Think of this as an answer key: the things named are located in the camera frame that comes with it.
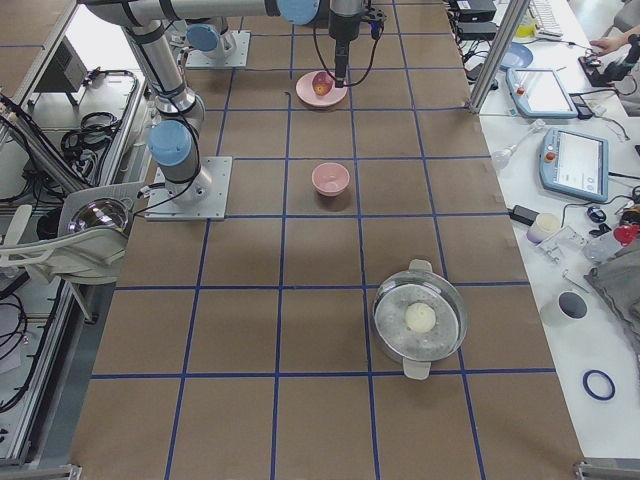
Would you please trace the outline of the black gripper over plate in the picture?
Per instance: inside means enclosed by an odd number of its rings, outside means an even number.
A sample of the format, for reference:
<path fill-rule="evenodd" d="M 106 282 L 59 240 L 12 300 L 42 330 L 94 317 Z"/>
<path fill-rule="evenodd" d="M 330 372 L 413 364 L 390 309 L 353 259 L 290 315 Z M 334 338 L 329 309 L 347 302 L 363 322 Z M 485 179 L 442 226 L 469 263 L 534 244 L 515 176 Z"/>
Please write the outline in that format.
<path fill-rule="evenodd" d="M 360 32 L 360 25 L 370 26 L 374 45 L 384 32 L 386 13 L 371 4 L 370 1 L 331 0 L 329 3 L 329 36 L 335 41 L 334 51 L 334 85 L 346 87 L 346 76 L 349 65 L 350 44 Z"/>

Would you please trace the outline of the silver robot arm near plate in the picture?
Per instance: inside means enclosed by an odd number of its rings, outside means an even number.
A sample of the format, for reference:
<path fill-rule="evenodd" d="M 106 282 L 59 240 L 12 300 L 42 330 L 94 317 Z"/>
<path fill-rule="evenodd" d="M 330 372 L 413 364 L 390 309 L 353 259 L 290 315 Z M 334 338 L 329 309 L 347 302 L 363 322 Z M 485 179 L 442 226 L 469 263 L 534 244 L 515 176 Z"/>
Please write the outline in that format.
<path fill-rule="evenodd" d="M 94 15 L 129 31 L 141 30 L 154 21 L 176 21 L 209 17 L 282 17 L 291 24 L 316 24 L 318 1 L 86 1 Z M 360 25 L 367 23 L 378 41 L 384 32 L 386 14 L 364 1 L 331 1 L 328 31 L 335 41 L 335 69 L 327 70 L 337 88 L 348 88 L 350 43 L 358 38 Z"/>

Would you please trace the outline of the silver robot arm near bowl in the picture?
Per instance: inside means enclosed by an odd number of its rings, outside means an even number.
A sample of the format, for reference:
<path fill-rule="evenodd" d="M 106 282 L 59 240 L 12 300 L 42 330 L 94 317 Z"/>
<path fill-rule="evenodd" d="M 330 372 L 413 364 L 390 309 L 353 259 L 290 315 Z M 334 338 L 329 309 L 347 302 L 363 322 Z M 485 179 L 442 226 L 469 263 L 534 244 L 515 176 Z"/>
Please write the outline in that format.
<path fill-rule="evenodd" d="M 203 170 L 199 153 L 199 128 L 204 103 L 187 86 L 165 37 L 165 20 L 177 20 L 170 1 L 158 3 L 159 12 L 149 19 L 134 11 L 132 1 L 86 1 L 89 11 L 119 25 L 134 57 L 155 92 L 161 121 L 152 127 L 147 145 L 164 176 L 169 201 L 196 204 L 206 197 L 211 178 Z"/>

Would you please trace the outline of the person hand on desk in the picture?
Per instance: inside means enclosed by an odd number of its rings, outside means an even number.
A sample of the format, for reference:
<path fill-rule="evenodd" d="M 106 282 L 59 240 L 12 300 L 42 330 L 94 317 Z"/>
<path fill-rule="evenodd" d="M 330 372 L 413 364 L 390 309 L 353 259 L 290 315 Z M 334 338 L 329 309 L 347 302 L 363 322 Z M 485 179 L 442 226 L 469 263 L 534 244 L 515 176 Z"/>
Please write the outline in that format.
<path fill-rule="evenodd" d="M 625 36 L 606 36 L 591 40 L 590 46 L 598 56 L 604 56 L 619 50 L 626 44 Z"/>

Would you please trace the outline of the robot base plate near plate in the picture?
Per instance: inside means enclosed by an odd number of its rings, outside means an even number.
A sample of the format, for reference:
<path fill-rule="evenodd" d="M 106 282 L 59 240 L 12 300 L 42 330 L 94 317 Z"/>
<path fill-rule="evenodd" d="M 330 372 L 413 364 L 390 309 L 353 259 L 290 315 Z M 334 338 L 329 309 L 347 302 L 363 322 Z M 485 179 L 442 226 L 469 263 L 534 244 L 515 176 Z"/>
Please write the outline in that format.
<path fill-rule="evenodd" d="M 251 32 L 227 30 L 218 32 L 208 24 L 193 24 L 187 29 L 189 52 L 186 68 L 191 70 L 223 70 L 245 68 L 248 61 Z"/>

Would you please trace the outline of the robot base plate near bowl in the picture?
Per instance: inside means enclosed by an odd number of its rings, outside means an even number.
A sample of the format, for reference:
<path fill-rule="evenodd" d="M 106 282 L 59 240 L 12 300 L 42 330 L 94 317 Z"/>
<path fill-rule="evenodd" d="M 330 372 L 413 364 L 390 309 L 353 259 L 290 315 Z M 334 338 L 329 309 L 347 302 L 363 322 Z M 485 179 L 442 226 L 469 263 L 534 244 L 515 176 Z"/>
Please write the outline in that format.
<path fill-rule="evenodd" d="M 150 192 L 143 215 L 148 221 L 221 221 L 225 218 L 233 159 L 229 156 L 206 156 L 200 159 L 201 170 L 185 193 L 184 185 L 167 183 L 160 167 L 155 183 L 162 188 Z"/>

